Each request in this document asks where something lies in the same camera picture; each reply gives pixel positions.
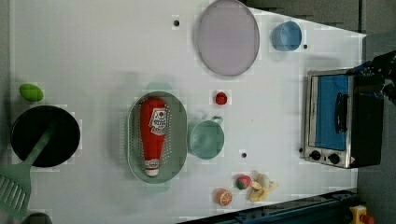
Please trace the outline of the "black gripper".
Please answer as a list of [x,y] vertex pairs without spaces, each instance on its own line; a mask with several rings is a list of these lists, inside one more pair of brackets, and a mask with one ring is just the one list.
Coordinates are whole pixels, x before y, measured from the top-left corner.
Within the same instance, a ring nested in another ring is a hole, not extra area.
[[359,87],[360,95],[378,99],[387,97],[395,103],[395,51],[391,51],[374,57],[355,68],[358,77],[378,78],[380,84],[370,84],[367,87]]

